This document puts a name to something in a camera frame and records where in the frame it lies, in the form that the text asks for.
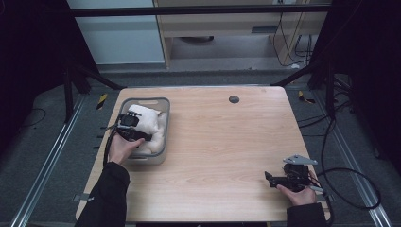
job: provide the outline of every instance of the gray floor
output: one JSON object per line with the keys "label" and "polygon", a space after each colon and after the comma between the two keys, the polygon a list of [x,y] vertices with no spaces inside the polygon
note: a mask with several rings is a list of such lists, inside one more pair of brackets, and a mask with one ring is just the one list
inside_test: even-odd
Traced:
{"label": "gray floor", "polygon": [[[302,58],[297,64],[302,67]],[[176,39],[172,63],[168,69],[139,70],[135,74],[106,74],[105,77],[133,87],[268,85],[289,76],[294,70],[291,66],[279,64],[267,37],[215,37],[210,43],[189,43],[187,40]],[[310,104],[299,100],[300,90],[304,91],[306,98],[319,100],[322,96],[323,91],[308,91],[305,87],[306,81],[307,77],[297,79],[286,89],[297,120],[323,114],[319,103]],[[82,96],[84,101],[77,124],[37,201],[29,219],[31,223],[42,226],[68,226],[68,223],[71,225],[75,221],[78,204],[72,201],[72,198],[83,191],[101,142],[101,138],[98,138],[103,134],[101,127],[107,126],[118,96],[118,91],[113,91],[94,80],[91,80],[91,83],[93,89],[89,95]],[[98,99],[104,93],[108,94],[105,105],[102,110],[96,110]],[[338,100],[340,104],[346,101],[347,97],[339,96]],[[40,110],[32,111],[26,120],[27,124],[34,125],[21,128],[9,148],[9,156],[0,161],[0,223],[4,223],[5,226],[8,226],[8,222],[13,219],[26,198],[61,131],[65,111],[62,87],[38,96],[34,108]],[[388,161],[374,157],[374,148],[351,110],[352,107],[346,107],[336,114],[336,129],[329,134],[324,149],[325,165],[348,166],[347,157],[342,152],[343,145],[339,142],[339,137],[343,138],[360,169],[377,184],[382,194],[382,209],[392,225],[375,223],[372,219],[375,212],[354,208],[334,195],[334,226],[401,226],[401,217],[398,215],[401,214],[401,200],[398,199],[401,178]],[[299,124],[303,125],[306,122],[300,121]],[[326,128],[327,121],[324,120],[312,127],[301,129],[309,155],[318,161],[323,145],[323,137],[320,135],[324,134]],[[320,172],[322,168],[316,166],[316,170]],[[347,198],[363,205],[360,194],[364,193],[360,193],[360,188],[356,187],[350,174],[330,173],[329,179],[342,194],[347,195]],[[285,223],[272,225],[285,226]]]}

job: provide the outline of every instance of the hand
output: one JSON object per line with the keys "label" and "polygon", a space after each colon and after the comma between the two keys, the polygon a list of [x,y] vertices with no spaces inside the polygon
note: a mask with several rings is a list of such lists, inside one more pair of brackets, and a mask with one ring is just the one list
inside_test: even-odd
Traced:
{"label": "hand", "polygon": [[115,162],[121,165],[130,157],[131,152],[145,142],[145,139],[139,139],[134,142],[129,142],[116,133],[113,137],[109,151],[109,162]]}
{"label": "hand", "polygon": [[[312,179],[316,179],[315,174],[309,171],[309,175]],[[292,202],[292,205],[307,205],[311,203],[316,203],[316,193],[314,190],[310,189],[309,187],[304,188],[304,190],[300,192],[293,192],[288,188],[278,184],[277,189],[286,195],[289,200]]]}

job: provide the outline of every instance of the black jacket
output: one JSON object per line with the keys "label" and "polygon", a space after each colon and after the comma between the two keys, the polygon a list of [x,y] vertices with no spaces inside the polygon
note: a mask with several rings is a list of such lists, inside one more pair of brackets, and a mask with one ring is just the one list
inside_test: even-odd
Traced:
{"label": "black jacket", "polygon": [[287,209],[287,227],[327,226],[320,203],[292,206]]}
{"label": "black jacket", "polygon": [[76,226],[125,226],[130,175],[116,163],[104,166]]}
{"label": "black jacket", "polygon": [[[124,227],[127,215],[126,194],[129,184],[130,175],[123,166],[116,163],[105,165],[76,226]],[[290,207],[287,210],[287,216],[288,227],[326,226],[320,203]]]}

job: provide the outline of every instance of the plastic container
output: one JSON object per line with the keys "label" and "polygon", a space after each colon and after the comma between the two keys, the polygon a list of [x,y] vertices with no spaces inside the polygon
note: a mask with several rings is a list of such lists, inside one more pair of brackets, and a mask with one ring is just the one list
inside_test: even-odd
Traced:
{"label": "plastic container", "polygon": [[129,98],[122,103],[119,114],[126,114],[130,106],[134,104],[148,107],[153,110],[160,111],[161,113],[166,113],[164,141],[161,150],[152,152],[151,154],[135,154],[135,152],[133,152],[126,163],[128,165],[159,165],[166,159],[166,141],[168,132],[168,119],[170,115],[170,102],[165,97]]}

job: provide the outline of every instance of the camera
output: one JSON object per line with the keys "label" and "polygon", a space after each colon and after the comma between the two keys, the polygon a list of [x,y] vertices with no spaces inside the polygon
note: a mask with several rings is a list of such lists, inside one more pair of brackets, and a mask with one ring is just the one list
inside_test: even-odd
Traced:
{"label": "camera", "polygon": [[305,185],[310,185],[311,183],[307,166],[285,164],[284,173],[286,177],[273,177],[269,172],[265,171],[265,177],[269,181],[270,187],[276,187],[277,184],[281,184],[293,192],[299,192],[305,188]]}
{"label": "camera", "polygon": [[141,116],[141,114],[132,111],[128,111],[127,114],[119,115],[119,124],[116,127],[116,131],[128,141],[138,140],[140,138],[144,138],[145,141],[150,141],[152,138],[151,134],[137,131],[134,128],[139,123],[138,115]]}

